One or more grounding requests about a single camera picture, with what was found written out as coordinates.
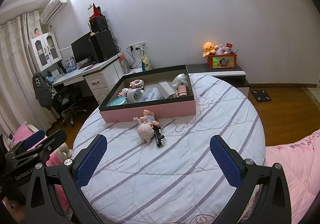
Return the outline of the dental flosser clear box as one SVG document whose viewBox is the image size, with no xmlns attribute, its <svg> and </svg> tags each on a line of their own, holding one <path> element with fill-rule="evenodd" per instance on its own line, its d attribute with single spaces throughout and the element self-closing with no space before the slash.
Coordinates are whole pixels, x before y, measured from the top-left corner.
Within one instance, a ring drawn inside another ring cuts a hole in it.
<svg viewBox="0 0 320 224">
<path fill-rule="evenodd" d="M 159 93 L 157 87 L 147 87 L 144 89 L 143 101 L 162 100 L 164 97 Z"/>
</svg>

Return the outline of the white square charger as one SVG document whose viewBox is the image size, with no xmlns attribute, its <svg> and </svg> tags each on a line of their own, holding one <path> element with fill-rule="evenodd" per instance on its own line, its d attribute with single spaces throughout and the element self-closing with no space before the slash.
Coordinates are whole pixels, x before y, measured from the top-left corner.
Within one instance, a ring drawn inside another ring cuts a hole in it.
<svg viewBox="0 0 320 224">
<path fill-rule="evenodd" d="M 167 81 L 159 82 L 157 84 L 157 89 L 165 99 L 176 97 L 175 90 L 171 87 L 171 85 Z"/>
</svg>

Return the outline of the beige curtain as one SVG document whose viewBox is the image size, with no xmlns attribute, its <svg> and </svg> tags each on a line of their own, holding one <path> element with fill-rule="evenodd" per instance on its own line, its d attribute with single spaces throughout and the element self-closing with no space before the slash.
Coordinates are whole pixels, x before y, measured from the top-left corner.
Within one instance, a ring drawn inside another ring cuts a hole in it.
<svg viewBox="0 0 320 224">
<path fill-rule="evenodd" d="M 1 26 L 1 133 L 14 134 L 24 122 L 47 130 L 56 121 L 55 113 L 40 106 L 33 89 L 36 67 L 29 42 L 36 28 L 42 29 L 38 10 Z"/>
</svg>

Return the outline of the black office chair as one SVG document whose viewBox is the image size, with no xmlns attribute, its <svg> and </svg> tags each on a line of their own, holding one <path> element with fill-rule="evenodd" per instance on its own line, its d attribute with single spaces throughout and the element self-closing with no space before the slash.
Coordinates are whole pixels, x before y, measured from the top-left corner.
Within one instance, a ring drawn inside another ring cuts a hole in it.
<svg viewBox="0 0 320 224">
<path fill-rule="evenodd" d="M 63 87 L 56 90 L 53 84 L 40 72 L 33 74 L 33 88 L 35 97 L 41 107 L 54 109 L 62 117 L 63 126 L 69 120 L 74 127 L 74 118 L 78 113 L 86 113 L 82 107 L 82 91 L 80 87 Z"/>
</svg>

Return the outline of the white desk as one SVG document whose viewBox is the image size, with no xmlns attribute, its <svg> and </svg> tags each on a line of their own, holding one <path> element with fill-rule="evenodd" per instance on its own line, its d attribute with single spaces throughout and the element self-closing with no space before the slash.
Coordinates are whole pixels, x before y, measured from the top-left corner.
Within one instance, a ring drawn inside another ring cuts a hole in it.
<svg viewBox="0 0 320 224">
<path fill-rule="evenodd" d="M 55 80 L 53 85 L 68 86 L 85 80 L 100 105 L 123 75 L 119 57 L 114 56 L 107 61 L 94 64 L 92 67 L 88 66 L 67 73 Z"/>
</svg>

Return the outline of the white glass door cabinet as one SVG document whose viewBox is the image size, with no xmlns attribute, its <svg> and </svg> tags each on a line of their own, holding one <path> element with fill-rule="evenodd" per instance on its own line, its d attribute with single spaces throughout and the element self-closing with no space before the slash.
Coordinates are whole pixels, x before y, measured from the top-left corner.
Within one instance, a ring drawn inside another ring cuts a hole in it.
<svg viewBox="0 0 320 224">
<path fill-rule="evenodd" d="M 29 42 L 36 71 L 44 71 L 62 60 L 54 32 L 42 34 Z"/>
</svg>

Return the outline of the pink pig doll figure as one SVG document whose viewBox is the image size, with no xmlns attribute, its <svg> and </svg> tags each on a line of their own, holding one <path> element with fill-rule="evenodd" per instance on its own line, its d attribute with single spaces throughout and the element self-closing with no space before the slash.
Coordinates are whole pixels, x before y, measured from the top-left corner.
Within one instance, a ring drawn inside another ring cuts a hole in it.
<svg viewBox="0 0 320 224">
<path fill-rule="evenodd" d="M 152 111 L 143 110 L 143 115 L 134 117 L 133 120 L 138 123 L 138 136 L 149 144 L 155 134 L 155 127 L 160 126 L 160 123 L 155 119 L 155 114 Z"/>
</svg>

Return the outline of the black computer tower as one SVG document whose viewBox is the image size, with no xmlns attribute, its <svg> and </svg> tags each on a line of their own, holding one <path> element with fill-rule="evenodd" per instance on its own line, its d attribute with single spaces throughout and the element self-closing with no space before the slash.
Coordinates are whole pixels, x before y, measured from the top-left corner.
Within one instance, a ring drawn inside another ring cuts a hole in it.
<svg viewBox="0 0 320 224">
<path fill-rule="evenodd" d="M 107 61 L 118 54 L 110 30 L 91 34 L 90 39 L 97 62 Z"/>
</svg>

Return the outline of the black floor scale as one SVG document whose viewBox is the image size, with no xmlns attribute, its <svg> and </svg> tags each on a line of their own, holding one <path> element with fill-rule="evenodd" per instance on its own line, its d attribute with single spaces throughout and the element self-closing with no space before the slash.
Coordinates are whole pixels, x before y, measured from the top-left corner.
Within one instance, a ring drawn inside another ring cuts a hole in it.
<svg viewBox="0 0 320 224">
<path fill-rule="evenodd" d="M 252 90 L 251 93 L 257 102 L 270 102 L 272 100 L 265 90 Z"/>
</svg>

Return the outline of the black speaker box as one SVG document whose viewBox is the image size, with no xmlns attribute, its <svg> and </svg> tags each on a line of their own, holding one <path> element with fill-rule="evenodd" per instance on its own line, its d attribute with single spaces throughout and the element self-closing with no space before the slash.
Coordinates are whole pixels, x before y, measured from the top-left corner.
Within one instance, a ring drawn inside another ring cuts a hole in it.
<svg viewBox="0 0 320 224">
<path fill-rule="evenodd" d="M 104 16 L 94 17 L 88 21 L 92 33 L 103 32 L 108 30 L 107 20 Z"/>
</svg>

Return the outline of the snack bag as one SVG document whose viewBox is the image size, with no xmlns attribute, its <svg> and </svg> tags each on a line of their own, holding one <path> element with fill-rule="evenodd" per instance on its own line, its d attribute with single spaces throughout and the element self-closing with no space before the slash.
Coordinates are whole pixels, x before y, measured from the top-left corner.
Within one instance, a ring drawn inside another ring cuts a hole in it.
<svg viewBox="0 0 320 224">
<path fill-rule="evenodd" d="M 143 70 L 143 71 L 150 71 L 150 70 L 152 70 L 152 66 L 151 66 L 150 60 L 149 60 L 149 58 L 148 58 L 146 55 L 144 55 L 144 56 L 142 57 L 142 70 Z"/>
</svg>

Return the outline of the white air conditioner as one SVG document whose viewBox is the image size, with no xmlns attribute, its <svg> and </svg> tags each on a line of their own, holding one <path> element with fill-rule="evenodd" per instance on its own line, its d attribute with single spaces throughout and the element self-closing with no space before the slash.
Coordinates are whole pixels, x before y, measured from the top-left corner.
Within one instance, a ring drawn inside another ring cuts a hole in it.
<svg viewBox="0 0 320 224">
<path fill-rule="evenodd" d="M 65 4 L 67 0 L 51 0 L 48 5 L 44 8 L 40 16 L 40 21 L 42 24 L 47 24 L 53 15 Z"/>
</svg>

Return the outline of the low black white cabinet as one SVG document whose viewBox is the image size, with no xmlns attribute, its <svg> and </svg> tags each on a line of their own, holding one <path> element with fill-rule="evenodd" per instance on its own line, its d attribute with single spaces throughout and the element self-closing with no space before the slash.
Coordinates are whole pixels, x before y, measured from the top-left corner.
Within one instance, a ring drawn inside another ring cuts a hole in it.
<svg viewBox="0 0 320 224">
<path fill-rule="evenodd" d="M 236 68 L 210 69 L 208 64 L 187 65 L 189 73 L 200 73 L 224 80 L 242 92 L 246 97 L 249 93 L 249 82 L 245 71 L 237 65 Z"/>
</svg>

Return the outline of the rose gold cylinder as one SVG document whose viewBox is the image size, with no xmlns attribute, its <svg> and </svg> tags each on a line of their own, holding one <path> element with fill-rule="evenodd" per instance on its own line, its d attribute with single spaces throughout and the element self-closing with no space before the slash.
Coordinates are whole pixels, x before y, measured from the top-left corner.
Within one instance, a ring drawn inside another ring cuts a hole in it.
<svg viewBox="0 0 320 224">
<path fill-rule="evenodd" d="M 176 89 L 176 97 L 189 95 L 189 88 L 186 85 L 180 85 Z"/>
</svg>

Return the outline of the orange octopus plush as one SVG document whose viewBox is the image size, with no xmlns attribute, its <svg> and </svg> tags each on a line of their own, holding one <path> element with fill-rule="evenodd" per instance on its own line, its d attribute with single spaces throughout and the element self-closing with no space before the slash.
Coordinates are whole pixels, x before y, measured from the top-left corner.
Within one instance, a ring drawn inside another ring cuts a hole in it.
<svg viewBox="0 0 320 224">
<path fill-rule="evenodd" d="M 204 43 L 202 57 L 205 58 L 210 54 L 215 54 L 220 47 L 221 45 L 214 45 L 211 42 Z"/>
</svg>

